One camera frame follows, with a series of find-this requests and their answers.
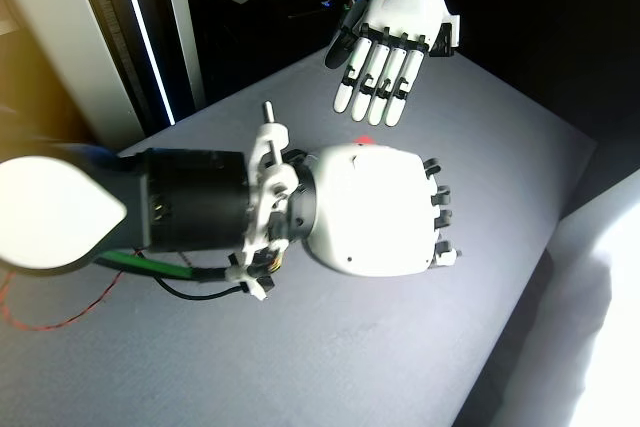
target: green cable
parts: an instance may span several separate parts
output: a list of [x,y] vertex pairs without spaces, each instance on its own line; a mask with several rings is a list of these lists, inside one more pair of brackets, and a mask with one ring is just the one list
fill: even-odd
[[167,264],[166,262],[158,262],[157,260],[143,259],[133,255],[123,254],[122,252],[105,252],[100,257],[129,267],[156,272],[160,275],[178,277],[182,279],[193,278],[193,270],[191,268]]

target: cable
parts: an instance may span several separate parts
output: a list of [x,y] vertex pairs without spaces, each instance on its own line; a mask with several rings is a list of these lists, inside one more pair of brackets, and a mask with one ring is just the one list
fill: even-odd
[[[180,258],[184,261],[184,263],[191,269],[193,270],[193,263],[191,262],[191,260],[185,255],[184,252],[178,252],[178,255],[180,256]],[[144,259],[147,260],[147,258],[145,257],[145,255],[142,253],[141,250],[136,249],[135,250],[135,256],[140,258],[140,259]],[[158,283],[158,285],[160,287],[162,287],[164,290],[166,290],[167,292],[169,292],[171,295],[174,295],[180,299],[184,299],[184,300],[195,300],[195,301],[202,301],[202,300],[214,300],[214,299],[219,299],[221,297],[224,297],[226,295],[229,294],[233,294],[235,292],[243,292],[243,289],[241,286],[236,286],[236,287],[231,287],[227,290],[223,290],[222,292],[215,292],[213,294],[207,294],[207,295],[191,295],[191,294],[185,294],[184,292],[180,292],[179,290],[174,289],[173,287],[171,287],[169,284],[167,284],[161,277],[154,277],[154,280]]]
[[9,293],[9,286],[11,285],[11,279],[15,276],[15,272],[8,272],[5,276],[2,285],[0,286],[0,310],[2,311],[2,317],[4,321],[12,327],[15,327],[19,330],[31,331],[31,332],[47,332],[51,330],[60,329],[62,327],[66,327],[69,324],[72,324],[79,320],[84,315],[91,312],[100,302],[102,302],[105,297],[111,292],[111,289],[120,281],[120,278],[124,272],[118,272],[118,274],[113,278],[109,286],[100,294],[100,296],[94,300],[87,308],[81,311],[79,314],[74,315],[73,317],[68,318],[63,322],[59,322],[57,324],[52,325],[28,325],[20,322],[15,319],[9,310],[9,306],[6,303],[7,294]]

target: orange wire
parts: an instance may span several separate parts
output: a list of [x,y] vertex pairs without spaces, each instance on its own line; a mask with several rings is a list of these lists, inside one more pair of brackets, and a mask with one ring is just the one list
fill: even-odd
[[7,294],[9,293],[9,286],[11,285],[11,279],[13,279],[13,277],[15,276],[15,272],[8,272],[4,278],[4,281],[2,282],[2,288],[0,289],[0,311],[2,312],[2,317],[4,318],[4,321],[7,324],[19,330],[25,330],[29,332],[47,332],[47,331],[59,329],[61,327],[66,327],[67,325],[72,324],[73,322],[76,322],[77,320],[79,320],[80,317],[91,312],[100,302],[102,302],[104,298],[109,294],[111,289],[113,289],[113,287],[118,283],[118,281],[120,281],[120,277],[122,277],[122,274],[123,272],[118,272],[118,274],[111,281],[111,284],[109,284],[109,286],[104,290],[104,292],[102,292],[100,297],[94,300],[86,309],[84,309],[79,314],[76,314],[73,317],[70,317],[67,320],[57,324],[34,326],[34,325],[24,324],[19,320],[15,319],[11,314],[11,311],[9,310],[9,306],[7,306],[6,298],[7,298]]

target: black cable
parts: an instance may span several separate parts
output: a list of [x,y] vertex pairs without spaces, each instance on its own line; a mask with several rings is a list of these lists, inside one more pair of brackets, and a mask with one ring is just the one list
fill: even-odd
[[222,292],[216,292],[215,294],[190,295],[174,289],[169,284],[167,284],[164,280],[162,280],[160,277],[154,277],[154,279],[160,287],[162,287],[164,290],[169,292],[171,295],[175,295],[176,297],[179,297],[184,300],[213,300],[213,299],[219,299],[220,297],[224,297],[225,295],[233,294],[235,292],[242,292],[242,287],[238,285],[236,287],[231,287],[230,289],[223,290]]

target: gray table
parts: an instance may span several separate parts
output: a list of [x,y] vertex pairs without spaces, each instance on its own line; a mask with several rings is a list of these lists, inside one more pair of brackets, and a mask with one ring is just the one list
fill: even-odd
[[[424,66],[394,129],[333,113],[341,75],[313,55],[131,151],[248,152],[269,99],[294,147],[367,134],[425,159],[437,156],[440,181],[453,189],[447,236],[465,253],[459,263],[404,278],[351,278],[294,246],[264,303],[244,296],[190,303],[149,279],[125,276],[104,305],[66,329],[25,333],[0,325],[3,425],[451,424],[593,143],[461,56]],[[193,258],[217,264],[224,256]],[[20,278],[9,300],[22,320],[59,320],[112,275],[89,267]]]

